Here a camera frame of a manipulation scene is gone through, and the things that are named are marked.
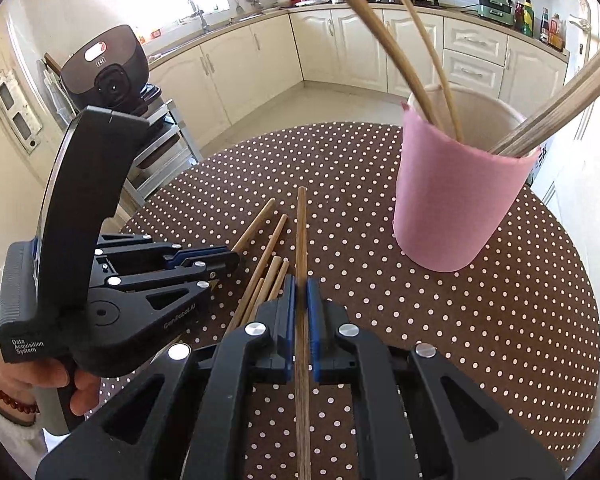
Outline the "person's left hand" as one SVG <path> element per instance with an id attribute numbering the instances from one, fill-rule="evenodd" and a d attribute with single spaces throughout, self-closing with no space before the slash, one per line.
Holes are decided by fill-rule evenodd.
<path id="1" fill-rule="evenodd" d="M 84 415 L 96 408 L 100 389 L 98 377 L 77 370 L 70 378 L 68 370 L 55 359 L 6 363 L 0 352 L 0 390 L 19 403 L 35 402 L 34 387 L 57 389 L 68 386 L 70 382 L 76 386 L 70 401 L 73 414 Z"/>

